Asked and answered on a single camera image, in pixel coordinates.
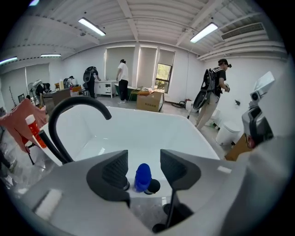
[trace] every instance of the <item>backpack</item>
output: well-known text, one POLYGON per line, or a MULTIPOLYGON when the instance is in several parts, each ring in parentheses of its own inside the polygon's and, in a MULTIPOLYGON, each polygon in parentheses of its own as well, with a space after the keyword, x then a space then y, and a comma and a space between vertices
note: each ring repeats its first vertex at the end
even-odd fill
POLYGON ((83 81, 84 81, 85 83, 89 82, 89 80, 90 80, 90 78, 91 78, 91 76, 92 76, 93 74, 98 75, 98 72, 97 72, 96 68, 95 68, 94 66, 90 66, 90 67, 88 67, 88 68, 85 70, 85 72, 84 72, 84 75, 83 75, 83 81))
POLYGON ((218 86, 218 84, 216 85, 215 83, 216 76, 217 76, 216 73, 221 70, 222 69, 220 67, 216 67, 213 70, 210 68, 205 71, 201 90, 194 101, 194 105, 193 105, 194 109, 196 110, 200 109, 205 104, 205 102, 209 99, 210 93, 214 92, 215 88, 218 86))
POLYGON ((69 88, 67 81, 68 81, 68 78, 65 78, 64 81, 63 81, 63 83, 64 83, 64 88, 65 88, 65 89, 68 89, 68 88, 69 88))

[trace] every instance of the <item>khaki pants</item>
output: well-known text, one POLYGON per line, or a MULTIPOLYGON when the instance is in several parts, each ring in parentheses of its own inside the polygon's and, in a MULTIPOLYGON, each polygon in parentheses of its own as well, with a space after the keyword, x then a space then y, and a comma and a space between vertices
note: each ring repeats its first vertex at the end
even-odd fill
POLYGON ((206 122, 211 118, 213 112, 215 111, 219 98, 211 92, 208 100, 201 108, 201 112, 197 118, 197 124, 195 125, 198 130, 202 129, 206 122))

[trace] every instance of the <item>black pants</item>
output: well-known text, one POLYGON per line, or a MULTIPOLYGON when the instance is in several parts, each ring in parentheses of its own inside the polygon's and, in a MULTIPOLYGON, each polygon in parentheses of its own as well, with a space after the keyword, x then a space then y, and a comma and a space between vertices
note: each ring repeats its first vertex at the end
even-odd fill
POLYGON ((90 97, 94 98, 94 79, 90 79, 87 82, 87 86, 88 86, 88 91, 90 93, 90 97))
POLYGON ((127 93, 128 93, 128 81, 121 79, 119 81, 119 92, 120 98, 122 101, 127 100, 127 93))

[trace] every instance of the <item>white toilet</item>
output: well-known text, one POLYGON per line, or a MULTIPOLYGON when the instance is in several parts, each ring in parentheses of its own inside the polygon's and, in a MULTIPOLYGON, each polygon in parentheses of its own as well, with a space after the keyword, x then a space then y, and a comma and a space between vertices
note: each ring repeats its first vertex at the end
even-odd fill
POLYGON ((229 145, 240 131, 240 128, 235 123, 231 121, 224 122, 216 136, 216 142, 222 146, 229 145))

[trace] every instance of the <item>red object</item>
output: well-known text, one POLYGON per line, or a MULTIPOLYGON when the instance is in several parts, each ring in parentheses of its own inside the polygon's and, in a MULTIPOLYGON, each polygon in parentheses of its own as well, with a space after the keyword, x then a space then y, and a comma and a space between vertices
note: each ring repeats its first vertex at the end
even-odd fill
POLYGON ((35 107, 27 98, 18 104, 11 113, 0 117, 0 125, 7 129, 20 148, 26 153, 30 153, 30 150, 25 146, 23 140, 29 140, 33 144, 38 145, 33 139, 32 133, 25 121, 29 115, 34 115, 40 128, 47 123, 46 108, 39 109, 35 107))
POLYGON ((251 136, 247 137, 247 143, 248 143, 248 148, 254 148, 255 147, 255 142, 251 136))
POLYGON ((44 143, 44 141, 39 136, 40 129, 39 129, 38 125, 37 125, 37 122, 35 120, 34 115, 29 115, 26 118, 26 122, 27 122, 28 127, 31 130, 32 134, 34 135, 34 137, 36 138, 36 140, 40 144, 41 148, 46 148, 47 147, 46 144, 44 143))

